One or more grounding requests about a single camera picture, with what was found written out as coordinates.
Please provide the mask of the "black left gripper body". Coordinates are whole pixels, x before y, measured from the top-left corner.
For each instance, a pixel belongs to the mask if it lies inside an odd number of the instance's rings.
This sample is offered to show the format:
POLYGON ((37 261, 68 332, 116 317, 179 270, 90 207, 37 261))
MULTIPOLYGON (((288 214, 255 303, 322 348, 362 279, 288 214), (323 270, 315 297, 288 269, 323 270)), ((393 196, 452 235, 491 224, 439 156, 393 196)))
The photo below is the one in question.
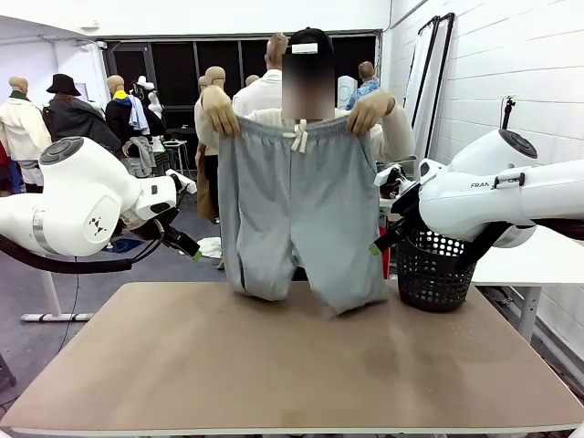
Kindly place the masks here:
POLYGON ((183 233, 172 227, 172 222, 179 214, 173 207, 146 221, 134 230, 134 234, 141 240, 160 242, 163 245, 180 245, 183 233))

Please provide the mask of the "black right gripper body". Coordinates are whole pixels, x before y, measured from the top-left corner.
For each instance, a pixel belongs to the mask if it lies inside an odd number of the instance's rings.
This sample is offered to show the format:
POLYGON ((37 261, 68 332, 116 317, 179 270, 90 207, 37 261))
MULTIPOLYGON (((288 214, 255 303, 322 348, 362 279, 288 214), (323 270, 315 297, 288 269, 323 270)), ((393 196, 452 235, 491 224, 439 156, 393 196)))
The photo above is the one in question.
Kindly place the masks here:
POLYGON ((422 218, 419 210, 419 191, 421 185, 415 182, 402 192, 393 202, 391 212, 398 214, 398 224, 406 228, 422 228, 422 218))

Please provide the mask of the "person's left hand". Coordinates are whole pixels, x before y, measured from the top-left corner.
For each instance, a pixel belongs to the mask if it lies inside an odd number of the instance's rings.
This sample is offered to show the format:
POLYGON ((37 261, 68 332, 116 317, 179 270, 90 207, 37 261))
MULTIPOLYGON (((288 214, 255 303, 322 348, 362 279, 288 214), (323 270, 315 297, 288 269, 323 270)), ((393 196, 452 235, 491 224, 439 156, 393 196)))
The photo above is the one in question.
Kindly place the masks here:
POLYGON ((380 118, 391 113, 395 98, 391 93, 377 89, 357 101, 350 111, 347 129, 352 134, 370 130, 380 118))

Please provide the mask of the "person's right hand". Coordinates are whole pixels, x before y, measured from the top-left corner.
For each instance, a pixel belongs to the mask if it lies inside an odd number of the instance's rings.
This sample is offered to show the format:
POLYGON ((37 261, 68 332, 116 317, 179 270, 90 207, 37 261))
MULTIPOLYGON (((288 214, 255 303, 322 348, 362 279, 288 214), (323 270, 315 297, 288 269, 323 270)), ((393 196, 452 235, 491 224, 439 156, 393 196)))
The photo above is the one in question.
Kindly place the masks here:
POLYGON ((231 100, 221 87, 211 85, 205 88, 201 96, 201 107, 214 131, 226 136, 241 134, 231 100))

